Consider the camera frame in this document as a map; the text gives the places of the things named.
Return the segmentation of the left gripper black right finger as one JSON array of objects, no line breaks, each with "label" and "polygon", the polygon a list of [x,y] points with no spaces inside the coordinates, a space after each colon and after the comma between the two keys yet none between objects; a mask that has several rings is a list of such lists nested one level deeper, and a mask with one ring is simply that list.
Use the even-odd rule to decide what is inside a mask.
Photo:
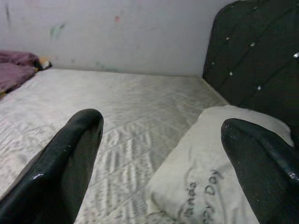
[{"label": "left gripper black right finger", "polygon": [[260,224],[299,224],[299,150],[276,133],[227,119],[221,142]]}]

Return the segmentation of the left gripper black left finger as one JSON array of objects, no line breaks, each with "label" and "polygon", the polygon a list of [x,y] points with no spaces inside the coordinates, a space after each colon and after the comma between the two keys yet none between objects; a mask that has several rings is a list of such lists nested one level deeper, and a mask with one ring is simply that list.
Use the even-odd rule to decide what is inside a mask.
[{"label": "left gripper black left finger", "polygon": [[103,125],[96,109],[74,114],[0,197],[0,224],[74,224]]}]

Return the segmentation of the white pillow with grey lettering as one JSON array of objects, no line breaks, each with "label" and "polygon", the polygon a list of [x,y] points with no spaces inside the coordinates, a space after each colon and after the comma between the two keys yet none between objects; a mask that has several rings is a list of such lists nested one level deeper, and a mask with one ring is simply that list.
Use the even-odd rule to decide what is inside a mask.
[{"label": "white pillow with grey lettering", "polygon": [[150,179],[148,214],[184,224],[259,224],[222,146],[227,119],[260,125],[294,145],[290,128],[274,117],[232,105],[207,108]]}]

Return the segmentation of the grey quilted mattress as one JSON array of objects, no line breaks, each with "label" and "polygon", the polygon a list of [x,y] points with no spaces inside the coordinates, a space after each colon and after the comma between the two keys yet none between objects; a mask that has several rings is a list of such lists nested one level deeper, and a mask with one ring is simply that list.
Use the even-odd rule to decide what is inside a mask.
[{"label": "grey quilted mattress", "polygon": [[149,179],[201,112],[224,100],[198,77],[49,69],[0,99],[0,196],[76,112],[103,136],[75,224],[180,224],[147,214]]}]

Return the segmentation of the pink cartoon print blanket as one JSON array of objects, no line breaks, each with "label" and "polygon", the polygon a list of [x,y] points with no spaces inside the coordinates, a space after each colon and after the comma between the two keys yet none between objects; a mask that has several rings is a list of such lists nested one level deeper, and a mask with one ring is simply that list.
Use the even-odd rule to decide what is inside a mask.
[{"label": "pink cartoon print blanket", "polygon": [[33,53],[0,50],[0,98],[19,88],[37,72],[51,67],[49,59]]}]

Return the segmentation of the black tufted headboard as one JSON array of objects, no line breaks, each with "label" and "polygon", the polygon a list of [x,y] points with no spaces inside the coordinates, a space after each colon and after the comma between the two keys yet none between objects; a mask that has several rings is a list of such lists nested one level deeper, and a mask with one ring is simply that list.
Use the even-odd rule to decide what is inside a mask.
[{"label": "black tufted headboard", "polygon": [[299,127],[299,0],[240,0],[222,8],[203,78],[230,104]]}]

